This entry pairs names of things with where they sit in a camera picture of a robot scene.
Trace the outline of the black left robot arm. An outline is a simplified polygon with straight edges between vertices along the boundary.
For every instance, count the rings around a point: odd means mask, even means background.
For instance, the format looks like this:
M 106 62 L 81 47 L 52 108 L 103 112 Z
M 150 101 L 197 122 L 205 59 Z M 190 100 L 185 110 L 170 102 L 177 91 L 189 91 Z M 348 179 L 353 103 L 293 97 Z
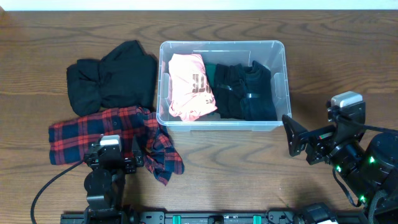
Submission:
M 125 176 L 144 165 L 137 138 L 131 140 L 131 156 L 125 156 L 119 135 L 101 136 L 93 143 L 84 162 L 92 169 L 84 181 L 91 212 L 113 212 L 121 208 Z

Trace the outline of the clear plastic storage bin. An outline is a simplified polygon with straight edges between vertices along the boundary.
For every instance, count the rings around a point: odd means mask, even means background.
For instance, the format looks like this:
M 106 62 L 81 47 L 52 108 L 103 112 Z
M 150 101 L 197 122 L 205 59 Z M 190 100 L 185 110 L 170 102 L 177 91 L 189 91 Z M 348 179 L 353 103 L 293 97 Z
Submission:
M 195 121 L 182 121 L 169 113 L 172 82 L 169 61 L 173 54 L 200 54 L 204 64 L 244 66 L 260 63 L 271 71 L 271 93 L 278 120 L 245 121 L 222 119 L 217 113 L 207 114 Z M 245 130 L 272 131 L 282 126 L 282 116 L 292 115 L 285 58 L 285 47 L 278 40 L 256 41 L 165 41 L 159 49 L 159 75 L 157 93 L 157 122 L 171 131 L 193 130 Z

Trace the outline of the green garment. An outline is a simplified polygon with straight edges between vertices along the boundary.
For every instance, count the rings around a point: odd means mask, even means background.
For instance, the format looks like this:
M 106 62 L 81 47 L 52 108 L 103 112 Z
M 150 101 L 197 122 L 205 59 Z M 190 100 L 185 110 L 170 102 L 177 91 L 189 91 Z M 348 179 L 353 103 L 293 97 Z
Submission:
M 205 65 L 206 76 L 209 85 L 213 88 L 215 86 L 215 72 L 216 72 L 216 65 Z

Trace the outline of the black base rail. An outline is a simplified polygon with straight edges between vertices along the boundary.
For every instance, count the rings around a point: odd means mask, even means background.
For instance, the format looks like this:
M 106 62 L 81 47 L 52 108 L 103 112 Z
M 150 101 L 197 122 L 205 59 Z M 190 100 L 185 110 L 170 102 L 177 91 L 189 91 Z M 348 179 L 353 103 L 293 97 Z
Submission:
M 269 210 L 265 213 L 169 213 L 150 211 L 65 213 L 61 224 L 135 223 L 135 224 L 279 224 L 279 223 L 367 223 L 361 212 L 333 213 L 322 209 L 301 214 L 293 211 Z

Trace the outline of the dark teal garment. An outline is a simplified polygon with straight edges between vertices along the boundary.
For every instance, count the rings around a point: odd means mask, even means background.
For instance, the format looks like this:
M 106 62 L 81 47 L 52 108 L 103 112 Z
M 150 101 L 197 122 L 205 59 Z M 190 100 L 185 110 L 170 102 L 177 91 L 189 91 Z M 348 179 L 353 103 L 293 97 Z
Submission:
M 243 86 L 241 109 L 246 121 L 277 121 L 271 92 L 271 71 L 257 61 L 239 71 Z

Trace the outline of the pink printed t-shirt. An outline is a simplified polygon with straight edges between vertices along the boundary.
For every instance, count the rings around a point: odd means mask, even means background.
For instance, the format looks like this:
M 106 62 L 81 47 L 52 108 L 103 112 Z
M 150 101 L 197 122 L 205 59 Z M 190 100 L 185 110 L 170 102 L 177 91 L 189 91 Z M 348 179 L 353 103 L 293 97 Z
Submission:
M 170 115 L 182 121 L 195 121 L 217 110 L 200 54 L 173 54 L 169 75 L 172 82 Z

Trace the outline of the black folded garment in bin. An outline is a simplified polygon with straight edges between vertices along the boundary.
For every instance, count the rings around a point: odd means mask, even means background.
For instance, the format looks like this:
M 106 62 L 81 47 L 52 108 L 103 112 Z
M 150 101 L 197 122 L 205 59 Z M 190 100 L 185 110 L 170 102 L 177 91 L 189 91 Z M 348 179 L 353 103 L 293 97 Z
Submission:
M 213 94 L 221 118 L 244 119 L 241 100 L 244 95 L 243 66 L 217 64 Z

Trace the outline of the red plaid flannel shirt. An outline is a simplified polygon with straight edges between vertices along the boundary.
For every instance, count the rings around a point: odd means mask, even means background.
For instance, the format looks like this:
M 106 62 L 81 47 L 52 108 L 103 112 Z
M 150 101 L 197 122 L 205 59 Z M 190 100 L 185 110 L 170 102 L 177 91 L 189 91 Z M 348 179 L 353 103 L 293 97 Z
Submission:
M 185 171 L 167 128 L 157 122 L 155 112 L 140 106 L 112 108 L 49 126 L 50 163 L 62 165 L 82 160 L 101 135 L 120 136 L 124 157 L 134 157 L 132 145 L 136 140 L 145 167 L 164 185 L 173 173 L 181 175 Z

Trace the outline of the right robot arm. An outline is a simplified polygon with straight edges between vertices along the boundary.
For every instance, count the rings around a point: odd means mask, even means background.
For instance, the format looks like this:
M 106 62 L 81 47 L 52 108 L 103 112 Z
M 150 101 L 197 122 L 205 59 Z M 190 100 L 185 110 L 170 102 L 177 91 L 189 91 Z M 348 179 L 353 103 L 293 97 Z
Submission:
M 397 131 L 366 125 L 364 101 L 327 107 L 331 124 L 313 131 L 282 117 L 289 154 L 331 165 L 350 204 L 364 208 L 366 223 L 397 223 Z

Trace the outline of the black folded garment on table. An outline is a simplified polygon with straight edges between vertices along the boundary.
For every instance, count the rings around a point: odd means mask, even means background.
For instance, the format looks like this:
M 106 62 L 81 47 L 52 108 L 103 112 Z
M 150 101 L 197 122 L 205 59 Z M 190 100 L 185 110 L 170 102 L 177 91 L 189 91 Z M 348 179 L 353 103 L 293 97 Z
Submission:
M 136 40 L 125 41 L 102 59 L 84 58 L 67 68 L 67 93 L 78 116 L 101 108 L 154 109 L 157 61 Z

